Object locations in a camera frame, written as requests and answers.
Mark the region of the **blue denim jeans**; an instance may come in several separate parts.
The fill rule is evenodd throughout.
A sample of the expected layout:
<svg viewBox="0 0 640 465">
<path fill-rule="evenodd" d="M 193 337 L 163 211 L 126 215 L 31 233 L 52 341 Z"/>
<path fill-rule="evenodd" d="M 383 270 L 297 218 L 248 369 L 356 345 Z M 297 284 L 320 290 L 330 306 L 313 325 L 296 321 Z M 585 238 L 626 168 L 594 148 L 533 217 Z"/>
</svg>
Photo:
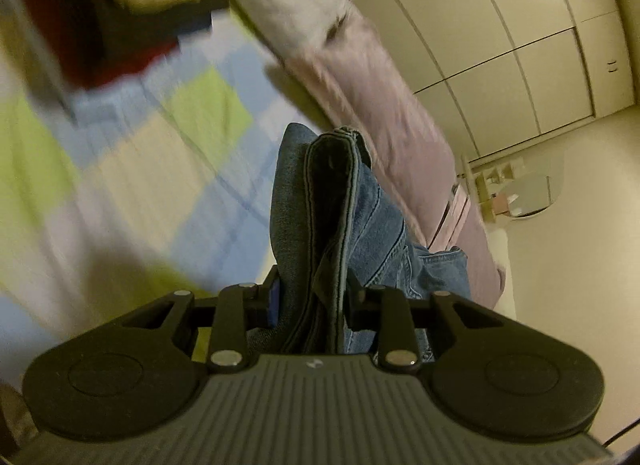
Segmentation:
<svg viewBox="0 0 640 465">
<path fill-rule="evenodd" d="M 278 323 L 253 349 L 281 355 L 341 355 L 374 349 L 374 333 L 345 324 L 346 284 L 471 296 L 460 248 L 432 253 L 411 240 L 404 216 L 378 184 L 360 133 L 285 129 L 274 176 L 270 239 L 280 277 Z"/>
</svg>

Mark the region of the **cream padded headboard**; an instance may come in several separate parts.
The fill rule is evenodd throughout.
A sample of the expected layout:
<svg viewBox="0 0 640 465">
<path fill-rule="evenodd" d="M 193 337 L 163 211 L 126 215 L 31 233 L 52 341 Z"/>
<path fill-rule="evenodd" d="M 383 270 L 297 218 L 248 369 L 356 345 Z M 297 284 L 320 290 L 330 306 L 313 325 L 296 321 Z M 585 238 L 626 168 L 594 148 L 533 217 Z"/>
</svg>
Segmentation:
<svg viewBox="0 0 640 465">
<path fill-rule="evenodd" d="M 495 311 L 506 318 L 516 319 L 516 305 L 513 291 L 512 270 L 509 256 L 509 243 L 506 231 L 503 229 L 491 230 L 487 234 L 487 240 L 492 258 L 502 275 L 502 293 L 495 307 Z"/>
</svg>

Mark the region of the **checkered bed sheet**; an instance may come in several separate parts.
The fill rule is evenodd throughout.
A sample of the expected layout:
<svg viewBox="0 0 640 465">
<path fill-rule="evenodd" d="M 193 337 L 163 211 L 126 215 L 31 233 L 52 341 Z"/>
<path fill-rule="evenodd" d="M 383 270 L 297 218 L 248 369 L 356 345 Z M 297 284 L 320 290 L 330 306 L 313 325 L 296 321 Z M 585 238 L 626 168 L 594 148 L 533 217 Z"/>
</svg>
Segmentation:
<svg viewBox="0 0 640 465">
<path fill-rule="evenodd" d="M 1 378 L 177 289 L 258 281 L 286 126 L 326 120 L 229 11 L 73 118 L 1 0 Z"/>
</svg>

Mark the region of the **mauve pillow far side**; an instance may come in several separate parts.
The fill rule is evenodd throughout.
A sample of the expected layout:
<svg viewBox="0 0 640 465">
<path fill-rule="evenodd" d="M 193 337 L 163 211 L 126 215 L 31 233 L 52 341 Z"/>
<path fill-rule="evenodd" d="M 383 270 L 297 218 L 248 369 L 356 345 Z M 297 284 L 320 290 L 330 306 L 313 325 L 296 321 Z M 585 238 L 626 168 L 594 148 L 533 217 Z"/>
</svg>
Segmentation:
<svg viewBox="0 0 640 465">
<path fill-rule="evenodd" d="M 335 127 L 358 130 L 372 170 L 413 240 L 439 253 L 461 248 L 472 300 L 494 308 L 506 276 L 491 256 L 480 207 L 460 184 L 445 135 L 401 77 L 373 24 L 357 11 L 318 48 L 286 59 Z"/>
</svg>

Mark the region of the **white wardrobe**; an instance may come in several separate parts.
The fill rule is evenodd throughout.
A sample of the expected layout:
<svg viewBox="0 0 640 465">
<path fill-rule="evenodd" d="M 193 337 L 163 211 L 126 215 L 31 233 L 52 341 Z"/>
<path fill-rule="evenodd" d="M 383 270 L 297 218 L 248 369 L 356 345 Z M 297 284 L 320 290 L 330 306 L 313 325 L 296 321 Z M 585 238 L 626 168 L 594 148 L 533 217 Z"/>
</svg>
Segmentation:
<svg viewBox="0 0 640 465">
<path fill-rule="evenodd" d="M 352 0 L 471 160 L 634 103 L 616 0 Z"/>
</svg>

